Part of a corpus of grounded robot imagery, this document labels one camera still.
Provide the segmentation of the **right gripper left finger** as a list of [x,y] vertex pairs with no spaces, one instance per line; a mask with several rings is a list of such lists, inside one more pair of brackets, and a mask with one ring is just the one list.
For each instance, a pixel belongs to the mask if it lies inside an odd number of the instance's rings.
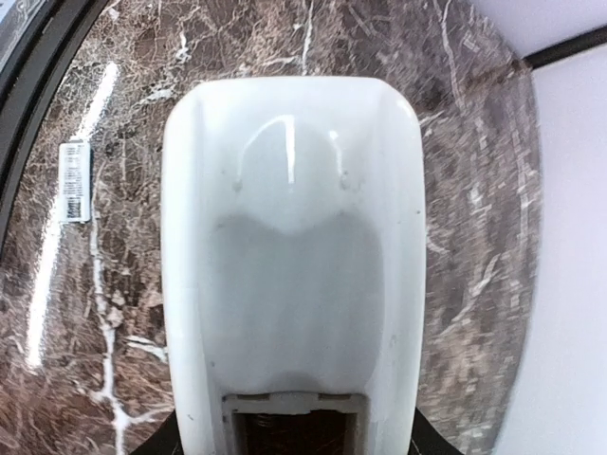
[[175,411],[130,455],[183,455]]

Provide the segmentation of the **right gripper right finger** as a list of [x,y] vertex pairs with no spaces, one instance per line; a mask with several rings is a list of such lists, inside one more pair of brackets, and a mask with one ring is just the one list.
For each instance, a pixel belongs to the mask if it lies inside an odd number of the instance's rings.
[[423,415],[414,410],[414,422],[410,441],[410,455],[462,455],[450,444]]

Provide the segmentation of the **white remote control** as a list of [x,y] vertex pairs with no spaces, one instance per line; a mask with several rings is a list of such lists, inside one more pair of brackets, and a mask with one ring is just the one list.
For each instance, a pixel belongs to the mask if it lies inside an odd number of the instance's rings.
[[366,77],[203,82],[164,128],[161,278],[187,454],[404,454],[426,283],[413,107]]

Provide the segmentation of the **white battery compartment cover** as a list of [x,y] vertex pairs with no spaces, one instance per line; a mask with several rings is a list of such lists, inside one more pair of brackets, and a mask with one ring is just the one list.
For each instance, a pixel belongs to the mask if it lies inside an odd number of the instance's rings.
[[77,140],[59,147],[58,211],[61,223],[87,223],[91,219],[91,147]]

